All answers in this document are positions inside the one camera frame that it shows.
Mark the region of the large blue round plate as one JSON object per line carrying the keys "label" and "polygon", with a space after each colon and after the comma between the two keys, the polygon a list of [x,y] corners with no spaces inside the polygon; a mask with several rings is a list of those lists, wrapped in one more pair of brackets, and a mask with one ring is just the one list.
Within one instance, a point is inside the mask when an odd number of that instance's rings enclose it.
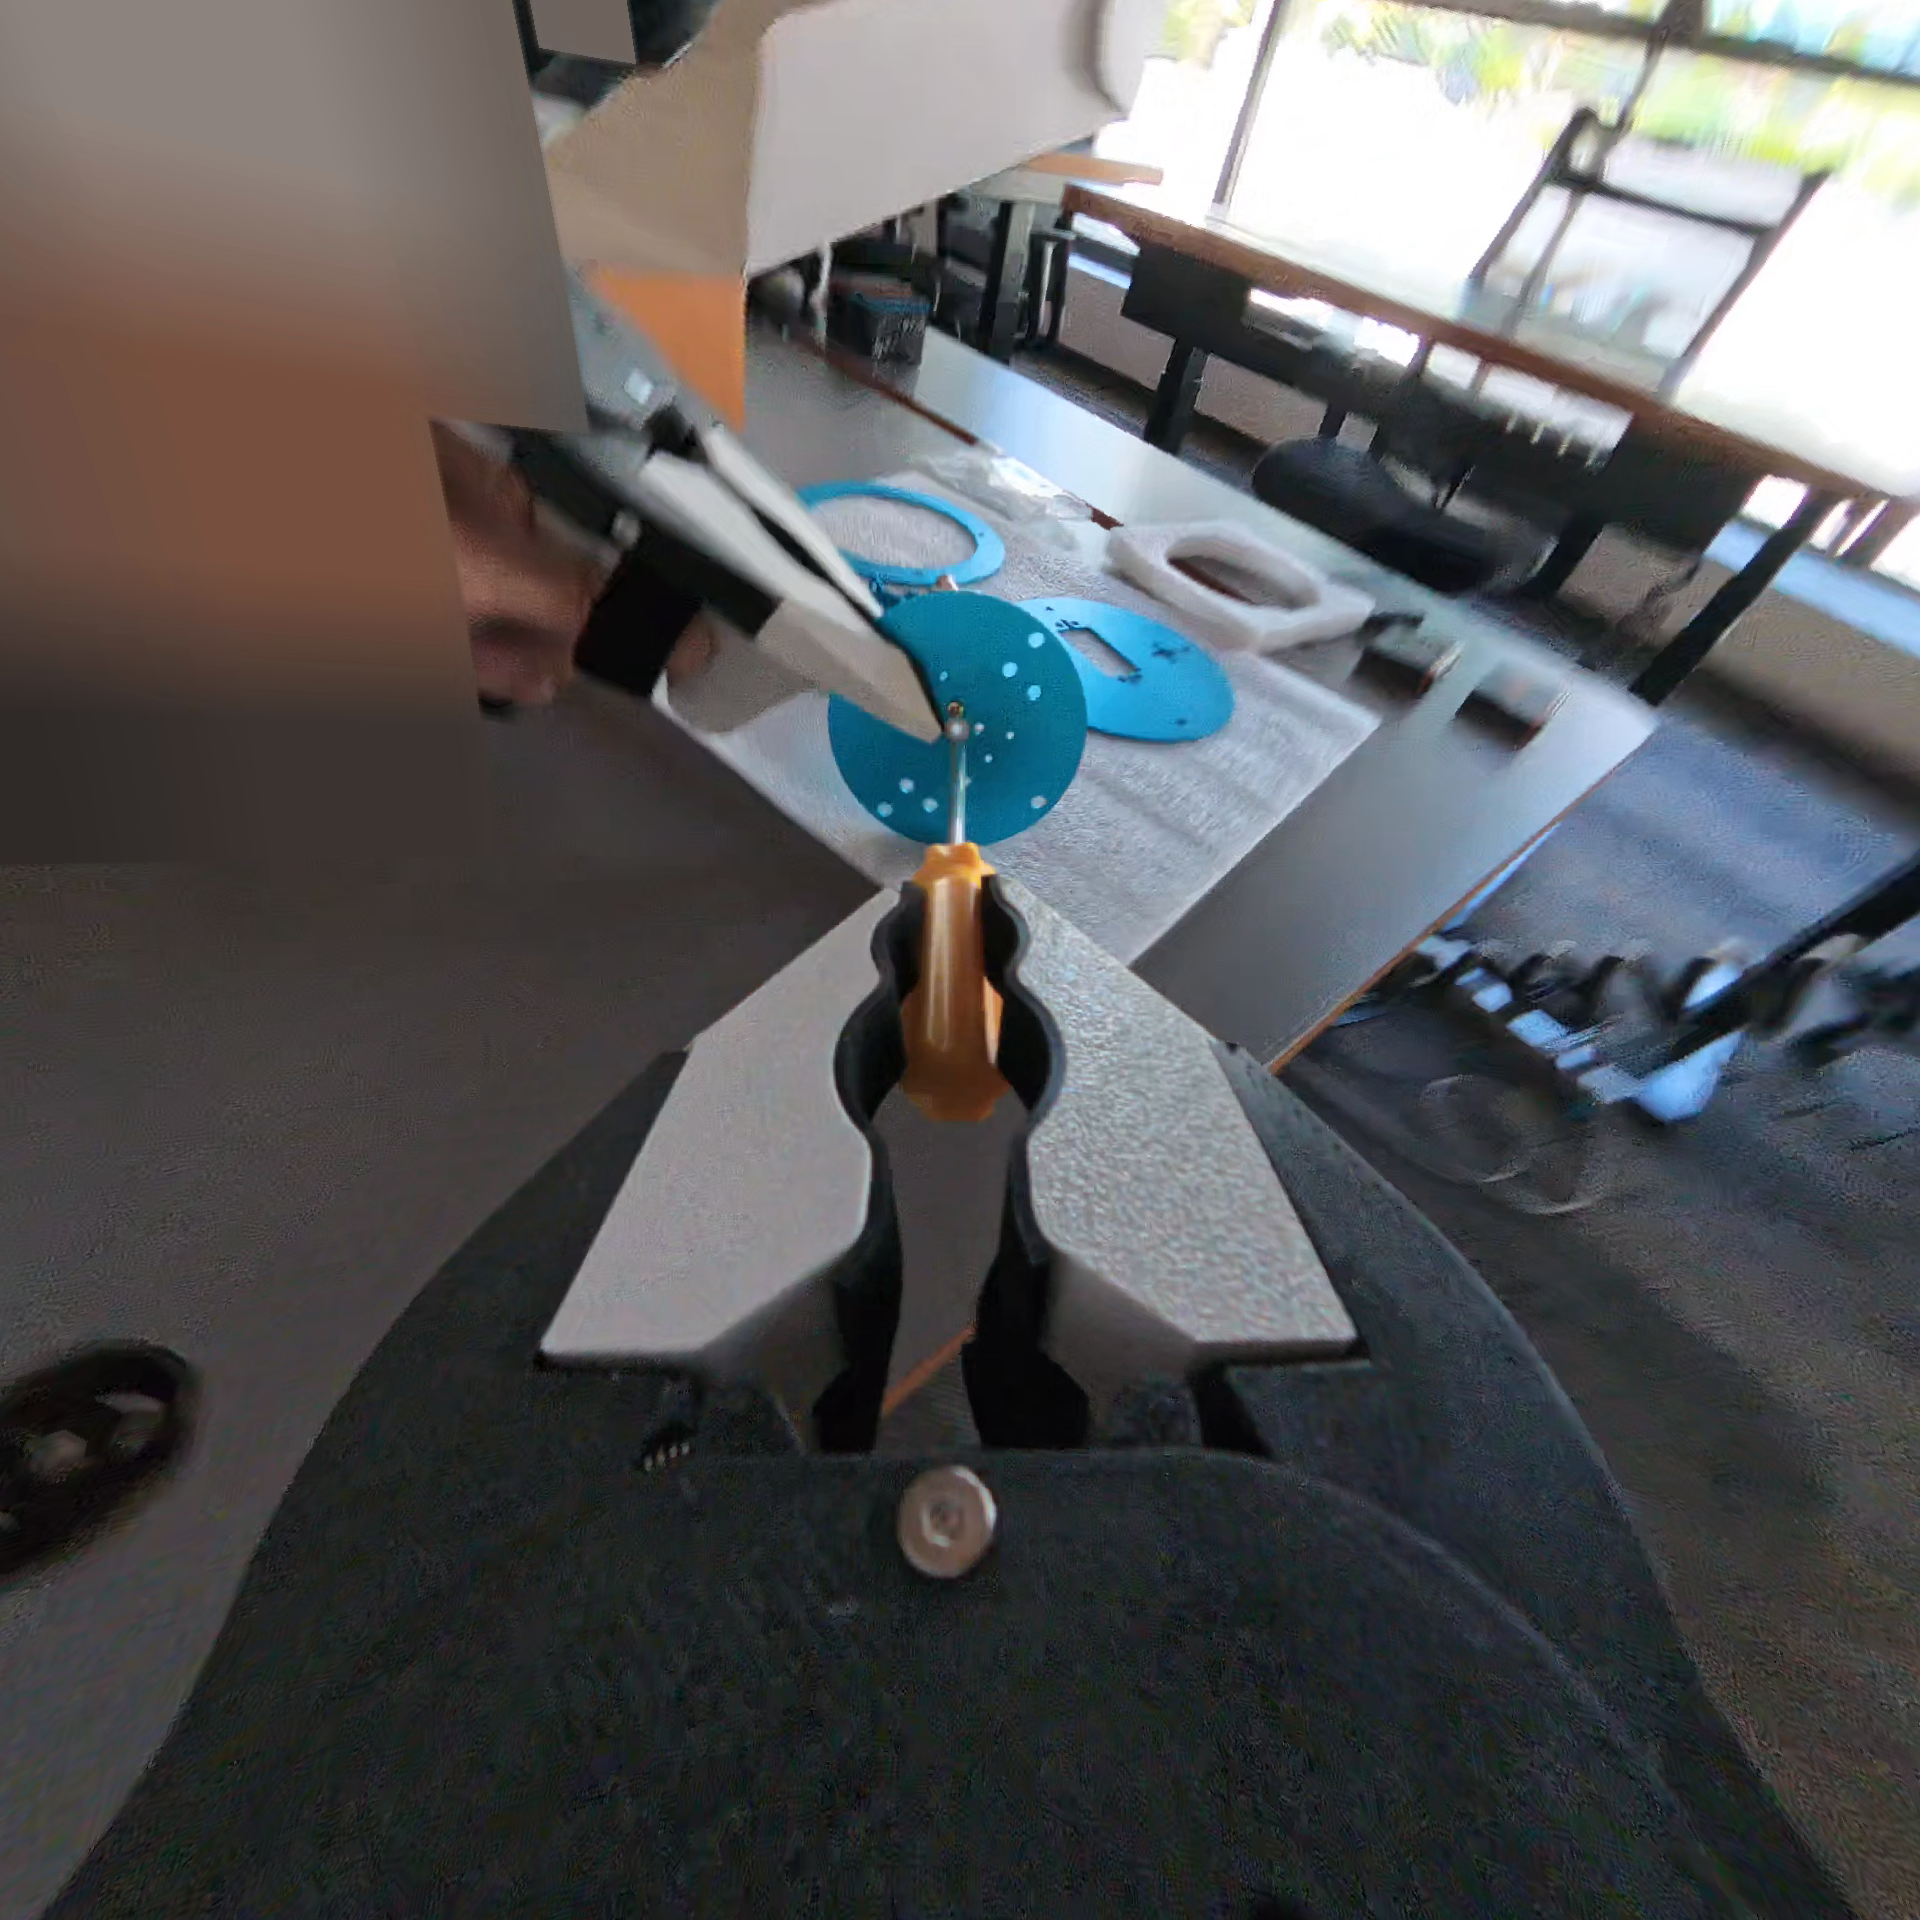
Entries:
{"label": "large blue round plate", "polygon": [[1030,596],[1020,608],[1066,649],[1092,734],[1188,744],[1232,719],[1224,670],[1162,615],[1075,593]]}

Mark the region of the yellow handled screwdriver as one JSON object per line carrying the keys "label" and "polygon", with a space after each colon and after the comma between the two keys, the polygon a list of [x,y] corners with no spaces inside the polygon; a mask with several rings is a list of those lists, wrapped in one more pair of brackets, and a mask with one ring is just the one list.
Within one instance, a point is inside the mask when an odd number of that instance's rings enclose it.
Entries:
{"label": "yellow handled screwdriver", "polygon": [[924,904],[918,981],[900,1008],[900,1092],[924,1117],[965,1124],[987,1119],[1006,1091],[996,1064],[1000,996],[987,975],[983,919],[995,869],[970,838],[970,741],[967,708],[948,701],[944,840],[915,875]]}

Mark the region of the small blue round plate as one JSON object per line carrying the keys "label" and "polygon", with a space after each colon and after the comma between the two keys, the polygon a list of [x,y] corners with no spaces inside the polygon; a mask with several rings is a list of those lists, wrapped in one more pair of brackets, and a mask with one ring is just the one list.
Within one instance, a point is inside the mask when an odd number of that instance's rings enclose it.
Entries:
{"label": "small blue round plate", "polygon": [[[1051,629],[986,591],[926,591],[894,605],[883,630],[918,668],[944,712],[962,705],[965,824],[995,846],[1038,824],[1076,780],[1088,741],[1088,700]],[[948,824],[952,747],[918,741],[829,697],[831,764],[850,798],[904,840],[933,846]]]}

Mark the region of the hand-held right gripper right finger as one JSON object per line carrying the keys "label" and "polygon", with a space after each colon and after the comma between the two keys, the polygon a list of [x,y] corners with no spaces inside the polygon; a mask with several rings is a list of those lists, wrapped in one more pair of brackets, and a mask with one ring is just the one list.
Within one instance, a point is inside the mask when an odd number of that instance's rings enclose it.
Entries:
{"label": "hand-held right gripper right finger", "polygon": [[996,883],[999,1072],[1024,1124],[996,1323],[1088,1411],[1359,1332],[1260,1137],[1261,1068],[1016,880]]}

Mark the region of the grey desk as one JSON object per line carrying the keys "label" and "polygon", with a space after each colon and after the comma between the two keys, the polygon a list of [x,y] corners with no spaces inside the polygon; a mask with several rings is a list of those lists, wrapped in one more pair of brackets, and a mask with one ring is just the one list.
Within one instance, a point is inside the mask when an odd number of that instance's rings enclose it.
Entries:
{"label": "grey desk", "polygon": [[[788,483],[986,441],[1109,521],[1342,549],[941,335],[910,388],[756,332],[749,430]],[[1615,772],[1659,715],[1564,664],[1525,747],[1453,719],[1543,646],[1386,582],[1453,668],[1383,718],[1143,958],[1287,1059]],[[286,1485],[394,1319],[644,1064],[874,891],[719,759],[599,687],[479,723],[471,862],[4,870],[4,1376],[98,1337],[190,1358],[203,1425],[120,1527],[4,1590],[4,1916],[36,1916],[162,1740]]]}

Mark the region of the white foam sheet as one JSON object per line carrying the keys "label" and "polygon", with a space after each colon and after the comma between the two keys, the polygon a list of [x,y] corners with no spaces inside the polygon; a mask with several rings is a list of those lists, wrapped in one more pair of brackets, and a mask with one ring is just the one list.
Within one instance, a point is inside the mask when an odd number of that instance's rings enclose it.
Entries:
{"label": "white foam sheet", "polygon": [[[1119,960],[1136,960],[1378,732],[1351,697],[1255,653],[1220,653],[1109,569],[1109,529],[1047,495],[1016,463],[922,460],[868,483],[820,483],[800,497],[888,608],[948,576],[1007,603],[1075,593],[1163,616],[1205,646],[1235,693],[1220,732],[1146,742],[1088,732],[1076,780],[1029,831],[986,846]],[[804,691],[709,736],[764,798],[880,884],[902,883],[927,846],[885,831],[831,764],[829,694]]]}

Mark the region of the small black box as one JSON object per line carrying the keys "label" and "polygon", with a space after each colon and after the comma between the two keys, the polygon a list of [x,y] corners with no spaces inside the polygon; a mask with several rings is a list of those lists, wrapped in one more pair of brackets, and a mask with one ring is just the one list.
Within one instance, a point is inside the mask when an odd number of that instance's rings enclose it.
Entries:
{"label": "small black box", "polygon": [[908,278],[831,275],[826,299],[827,342],[876,368],[916,368],[924,358],[933,296]]}

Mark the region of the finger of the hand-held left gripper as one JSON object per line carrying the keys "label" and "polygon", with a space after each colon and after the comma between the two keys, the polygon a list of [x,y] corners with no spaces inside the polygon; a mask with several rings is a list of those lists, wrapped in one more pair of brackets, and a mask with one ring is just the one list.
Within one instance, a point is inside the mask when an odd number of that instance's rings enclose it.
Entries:
{"label": "finger of the hand-held left gripper", "polygon": [[662,683],[671,691],[726,683],[709,700],[718,728],[774,701],[780,686],[808,686],[911,739],[944,734],[944,712],[927,694],[924,672],[886,632],[847,627],[831,616],[831,605],[823,615],[806,605],[781,608],[760,630],[733,630],[698,593],[698,513],[662,517],[661,539],[671,560],[691,555],[683,588],[694,596],[692,616],[666,655]]}
{"label": "finger of the hand-held left gripper", "polygon": [[883,603],[820,533],[798,493],[733,430],[698,422],[698,593],[738,632],[758,632],[781,608],[827,605],[876,630]]}

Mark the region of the white foam frame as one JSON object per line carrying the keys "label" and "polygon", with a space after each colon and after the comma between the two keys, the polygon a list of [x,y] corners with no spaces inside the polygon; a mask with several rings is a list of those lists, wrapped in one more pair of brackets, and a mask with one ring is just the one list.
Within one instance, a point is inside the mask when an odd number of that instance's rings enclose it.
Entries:
{"label": "white foam frame", "polygon": [[1375,600],[1235,521],[1119,526],[1109,569],[1220,653],[1278,655],[1355,635]]}

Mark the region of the person's left hand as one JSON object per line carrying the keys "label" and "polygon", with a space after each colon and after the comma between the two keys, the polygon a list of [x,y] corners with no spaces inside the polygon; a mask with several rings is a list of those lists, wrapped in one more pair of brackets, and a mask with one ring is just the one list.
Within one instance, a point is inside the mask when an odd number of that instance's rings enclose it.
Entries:
{"label": "person's left hand", "polygon": [[614,573],[611,551],[541,502],[467,422],[429,417],[427,430],[485,704],[548,705],[579,672],[647,700],[662,680],[700,680],[736,645],[724,621],[650,573],[626,623],[590,637]]}

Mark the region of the round black desk grommet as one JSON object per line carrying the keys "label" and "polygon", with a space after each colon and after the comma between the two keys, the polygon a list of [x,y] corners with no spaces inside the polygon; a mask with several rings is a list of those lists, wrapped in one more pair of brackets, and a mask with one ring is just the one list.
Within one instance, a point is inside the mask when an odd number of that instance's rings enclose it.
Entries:
{"label": "round black desk grommet", "polygon": [[2,1581],[78,1552],[174,1470],[202,1380],[176,1351],[96,1341],[2,1387]]}

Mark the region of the black office chair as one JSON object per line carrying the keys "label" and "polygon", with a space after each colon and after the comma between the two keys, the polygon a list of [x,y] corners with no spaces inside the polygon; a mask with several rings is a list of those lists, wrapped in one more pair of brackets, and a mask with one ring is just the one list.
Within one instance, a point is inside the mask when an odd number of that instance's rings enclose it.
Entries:
{"label": "black office chair", "polygon": [[1570,504],[1525,480],[1494,401],[1327,347],[1287,381],[1325,411],[1258,456],[1251,492],[1268,510],[1448,596],[1522,588],[1573,529]]}

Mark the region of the orange cardboard box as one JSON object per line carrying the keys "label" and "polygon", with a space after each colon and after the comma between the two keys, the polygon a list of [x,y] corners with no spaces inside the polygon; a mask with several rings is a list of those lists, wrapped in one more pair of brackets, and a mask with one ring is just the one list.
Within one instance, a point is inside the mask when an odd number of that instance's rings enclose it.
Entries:
{"label": "orange cardboard box", "polygon": [[562,260],[746,425],[754,276],[1123,118],[1166,12],[718,5],[546,147]]}

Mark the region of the brown wooden table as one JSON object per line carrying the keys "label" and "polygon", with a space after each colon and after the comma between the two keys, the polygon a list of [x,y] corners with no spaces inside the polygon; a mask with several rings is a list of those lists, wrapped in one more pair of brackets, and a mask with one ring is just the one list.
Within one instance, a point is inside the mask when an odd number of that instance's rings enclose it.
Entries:
{"label": "brown wooden table", "polygon": [[1062,207],[1133,245],[1119,313],[1167,342],[1143,425],[1143,441],[1157,449],[1181,449],[1210,361],[1296,391],[1290,368],[1314,347],[1372,353],[1415,376],[1428,376],[1432,351],[1458,351],[1477,371],[1522,376],[1620,416],[1610,447],[1570,441],[1546,416],[1510,416],[1525,480],[1575,511],[1573,529],[1541,573],[1510,590],[1519,596],[1556,596],[1607,529],[1655,543],[1679,534],[1674,549],[1701,560],[1756,484],[1797,484],[1802,497],[1792,513],[1630,680],[1630,693],[1647,705],[1664,704],[1699,672],[1834,513],[1869,508],[1875,526],[1888,533],[1915,521],[1915,489],[1872,484],[1859,463],[1821,461],[1570,350],[1522,342],[1483,325],[1477,295],[1451,303],[1403,296],[1378,271],[1334,271],[1299,246],[1235,225],[1220,211],[1188,216],[1146,190],[1072,183]]}

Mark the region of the large glass window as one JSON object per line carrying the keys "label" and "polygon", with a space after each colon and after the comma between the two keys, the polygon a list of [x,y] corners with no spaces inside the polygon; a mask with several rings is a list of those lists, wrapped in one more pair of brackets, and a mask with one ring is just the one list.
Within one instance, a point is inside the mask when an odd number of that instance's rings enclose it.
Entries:
{"label": "large glass window", "polygon": [[1236,12],[1125,205],[1915,493],[1915,5]]}

